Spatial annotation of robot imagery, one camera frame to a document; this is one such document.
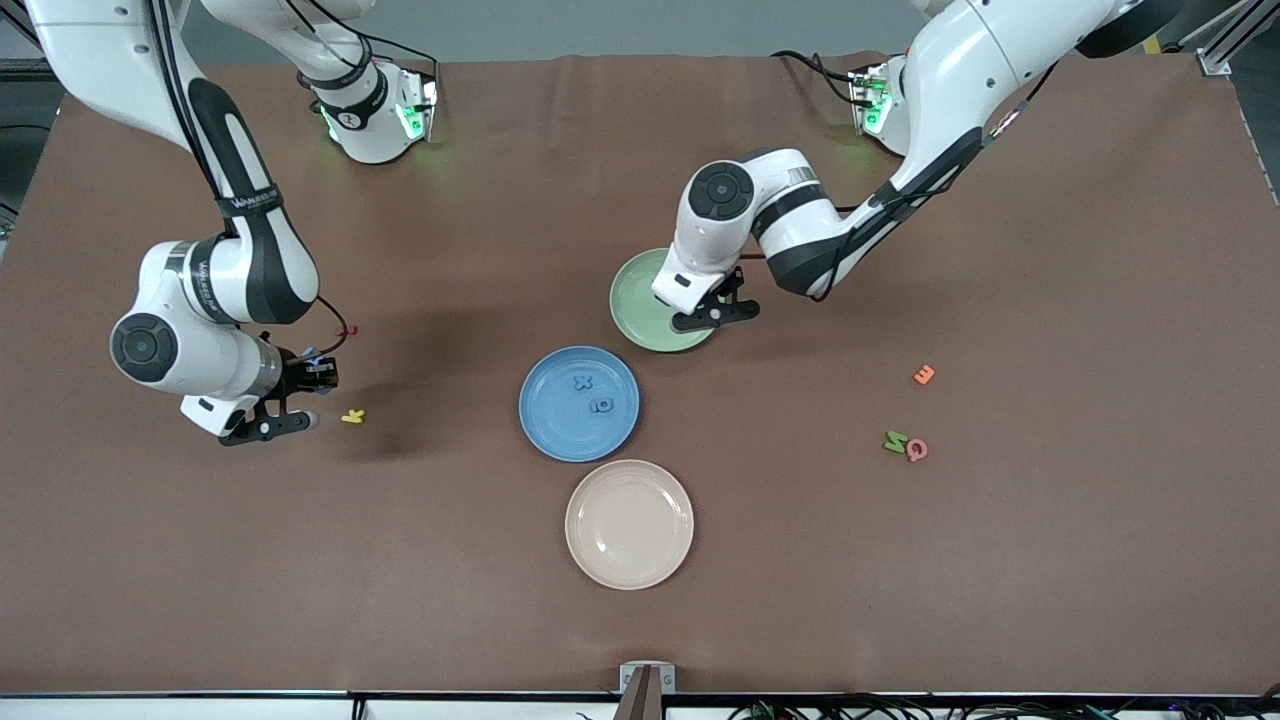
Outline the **green plate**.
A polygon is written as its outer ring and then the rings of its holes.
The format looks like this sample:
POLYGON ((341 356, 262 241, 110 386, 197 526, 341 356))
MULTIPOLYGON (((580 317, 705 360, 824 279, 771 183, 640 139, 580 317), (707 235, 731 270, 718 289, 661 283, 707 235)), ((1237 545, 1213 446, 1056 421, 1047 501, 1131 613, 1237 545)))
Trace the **green plate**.
POLYGON ((713 329, 677 332, 672 327, 676 310, 653 292, 652 282, 667 258, 666 249, 650 249, 628 259, 611 284, 611 315, 625 338, 659 354, 690 350, 709 340, 713 329))

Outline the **brown table cover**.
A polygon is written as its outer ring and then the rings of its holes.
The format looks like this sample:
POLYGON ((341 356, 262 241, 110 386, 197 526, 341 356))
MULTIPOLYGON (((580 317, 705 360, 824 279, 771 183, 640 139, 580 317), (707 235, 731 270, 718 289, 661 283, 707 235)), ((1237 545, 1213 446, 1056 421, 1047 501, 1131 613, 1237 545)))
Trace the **brown table cover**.
POLYGON ((458 64, 435 142, 387 167, 291 70, 209 74, 358 327, 340 388, 223 448, 114 368, 141 258, 219 218, 186 152, 65 100, 0 263, 0 691, 594 691, 631 659, 694 692, 1280 682, 1280 206, 1190 58, 1061 63, 828 301, 749 263, 760 316, 680 355, 608 291, 699 167, 792 146, 840 204, 893 169, 792 63, 458 64), (594 462, 518 420, 579 345, 641 397, 594 462), (695 512, 646 591, 564 539, 622 459, 695 512))

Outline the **blue plate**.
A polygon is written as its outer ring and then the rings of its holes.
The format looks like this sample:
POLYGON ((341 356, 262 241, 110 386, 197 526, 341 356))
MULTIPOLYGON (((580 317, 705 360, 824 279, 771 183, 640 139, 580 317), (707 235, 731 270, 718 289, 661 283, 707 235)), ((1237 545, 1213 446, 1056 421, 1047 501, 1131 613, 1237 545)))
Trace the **blue plate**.
POLYGON ((538 361, 518 393, 518 420, 529 442, 563 462, 594 462, 621 448, 639 424, 641 397, 632 370, 595 346, 570 346, 538 361), (573 375, 594 378, 575 392, 573 375), (593 398, 614 401, 611 413, 589 411, 593 398))

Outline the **beige plate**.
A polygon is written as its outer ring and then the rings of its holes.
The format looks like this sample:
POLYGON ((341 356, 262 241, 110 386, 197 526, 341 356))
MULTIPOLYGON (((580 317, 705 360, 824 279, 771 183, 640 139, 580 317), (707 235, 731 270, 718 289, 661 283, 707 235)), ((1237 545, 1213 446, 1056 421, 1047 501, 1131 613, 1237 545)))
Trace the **beige plate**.
POLYGON ((690 495, 664 468, 622 459, 589 471, 570 497, 564 539, 593 582, 646 591, 668 580, 695 537, 690 495))

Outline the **grey metal bracket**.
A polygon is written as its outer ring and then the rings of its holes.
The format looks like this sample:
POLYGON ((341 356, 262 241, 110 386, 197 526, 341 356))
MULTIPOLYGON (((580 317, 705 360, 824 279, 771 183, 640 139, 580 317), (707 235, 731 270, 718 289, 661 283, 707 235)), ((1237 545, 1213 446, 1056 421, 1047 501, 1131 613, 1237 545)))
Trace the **grey metal bracket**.
POLYGON ((671 662, 634 660, 621 664, 618 667, 618 693, 623 694, 636 676, 646 678, 648 687, 655 687, 662 694, 678 692, 676 666, 671 662))

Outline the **aluminium frame profile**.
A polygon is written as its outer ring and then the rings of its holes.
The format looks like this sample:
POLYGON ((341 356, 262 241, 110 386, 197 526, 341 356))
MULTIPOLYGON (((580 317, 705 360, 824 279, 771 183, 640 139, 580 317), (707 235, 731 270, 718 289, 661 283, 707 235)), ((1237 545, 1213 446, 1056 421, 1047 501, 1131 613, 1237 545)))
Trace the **aluminium frame profile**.
POLYGON ((1230 60, 1274 22, 1280 19, 1280 0, 1236 0, 1178 41, 1178 50, 1190 50, 1204 76, 1230 76, 1230 60))
POLYGON ((56 82, 35 32, 0 12, 0 82, 56 82))

